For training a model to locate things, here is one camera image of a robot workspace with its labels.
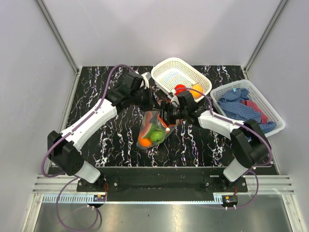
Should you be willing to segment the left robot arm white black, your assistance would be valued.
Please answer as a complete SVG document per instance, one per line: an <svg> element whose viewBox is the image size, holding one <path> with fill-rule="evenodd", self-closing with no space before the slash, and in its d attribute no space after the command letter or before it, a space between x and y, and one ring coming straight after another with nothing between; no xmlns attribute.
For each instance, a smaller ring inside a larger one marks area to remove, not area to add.
<svg viewBox="0 0 309 232"><path fill-rule="evenodd" d="M93 191L104 187L100 171L84 160L80 154L86 141L107 121L131 105L148 111L158 106L151 91L149 72L126 73L114 87L104 91L102 98L84 116L62 132L48 135L47 158L68 176L87 181Z"/></svg>

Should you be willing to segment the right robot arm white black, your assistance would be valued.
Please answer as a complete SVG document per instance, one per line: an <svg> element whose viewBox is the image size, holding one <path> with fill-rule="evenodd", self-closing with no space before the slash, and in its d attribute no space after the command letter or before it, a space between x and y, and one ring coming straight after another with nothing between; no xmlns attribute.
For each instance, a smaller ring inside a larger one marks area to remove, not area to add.
<svg viewBox="0 0 309 232"><path fill-rule="evenodd" d="M214 131L232 142L235 158L224 169L219 186L223 191L236 187L236 180L247 174L268 156L272 160L272 150L259 124L253 120L232 120L199 105L189 91L183 91L171 101L161 101L163 120L169 124L186 120L199 128Z"/></svg>

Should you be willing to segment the fake peach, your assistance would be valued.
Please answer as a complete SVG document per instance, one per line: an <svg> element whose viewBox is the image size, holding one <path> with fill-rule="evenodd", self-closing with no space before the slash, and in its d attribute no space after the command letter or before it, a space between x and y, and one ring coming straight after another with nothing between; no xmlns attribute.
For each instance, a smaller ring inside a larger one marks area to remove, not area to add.
<svg viewBox="0 0 309 232"><path fill-rule="evenodd" d="M198 99L202 96L203 93L203 87L199 84L194 84L191 89L189 90L189 92L192 94L192 96L194 97L194 99Z"/></svg>

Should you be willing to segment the fake red tomato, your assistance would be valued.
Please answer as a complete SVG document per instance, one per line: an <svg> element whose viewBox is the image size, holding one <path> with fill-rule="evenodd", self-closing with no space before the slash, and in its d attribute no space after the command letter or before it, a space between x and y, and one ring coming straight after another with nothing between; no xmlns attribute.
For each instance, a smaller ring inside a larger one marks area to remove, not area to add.
<svg viewBox="0 0 309 232"><path fill-rule="evenodd" d="M179 93L186 91L186 87L182 84L176 85L175 86L175 96L177 96Z"/></svg>

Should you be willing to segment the clear zip top bag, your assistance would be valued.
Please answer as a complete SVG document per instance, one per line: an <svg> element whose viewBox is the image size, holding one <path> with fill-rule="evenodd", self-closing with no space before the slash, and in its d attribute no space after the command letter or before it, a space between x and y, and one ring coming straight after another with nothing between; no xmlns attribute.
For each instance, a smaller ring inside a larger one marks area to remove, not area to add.
<svg viewBox="0 0 309 232"><path fill-rule="evenodd" d="M163 143L181 122L177 119L175 124L167 124L159 113L160 111L146 111L144 113L138 135L138 148L148 149Z"/></svg>

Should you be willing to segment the fake orange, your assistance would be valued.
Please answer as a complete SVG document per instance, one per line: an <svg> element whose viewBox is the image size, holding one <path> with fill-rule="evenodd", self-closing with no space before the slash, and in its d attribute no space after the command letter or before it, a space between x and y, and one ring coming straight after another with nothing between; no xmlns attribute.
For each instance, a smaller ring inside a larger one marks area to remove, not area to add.
<svg viewBox="0 0 309 232"><path fill-rule="evenodd" d="M150 147L152 145L152 141L148 138L139 138L139 143L142 147Z"/></svg>

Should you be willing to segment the fake green apple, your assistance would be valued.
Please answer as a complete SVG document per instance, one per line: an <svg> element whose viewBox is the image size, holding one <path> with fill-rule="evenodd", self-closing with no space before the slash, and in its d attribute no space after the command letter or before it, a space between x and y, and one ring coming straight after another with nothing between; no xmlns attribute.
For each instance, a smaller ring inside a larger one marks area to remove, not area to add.
<svg viewBox="0 0 309 232"><path fill-rule="evenodd" d="M154 131L150 136L150 140L156 144L163 142L164 139L165 139L165 132L160 130Z"/></svg>

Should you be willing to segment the fake watermelon slice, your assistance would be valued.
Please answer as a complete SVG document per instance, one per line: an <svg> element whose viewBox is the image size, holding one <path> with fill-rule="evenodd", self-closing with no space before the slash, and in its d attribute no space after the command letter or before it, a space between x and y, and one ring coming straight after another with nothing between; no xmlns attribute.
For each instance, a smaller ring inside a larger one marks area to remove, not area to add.
<svg viewBox="0 0 309 232"><path fill-rule="evenodd" d="M143 116L143 121L140 129L141 138L150 138L151 134L159 129L157 122L156 111L147 111Z"/></svg>

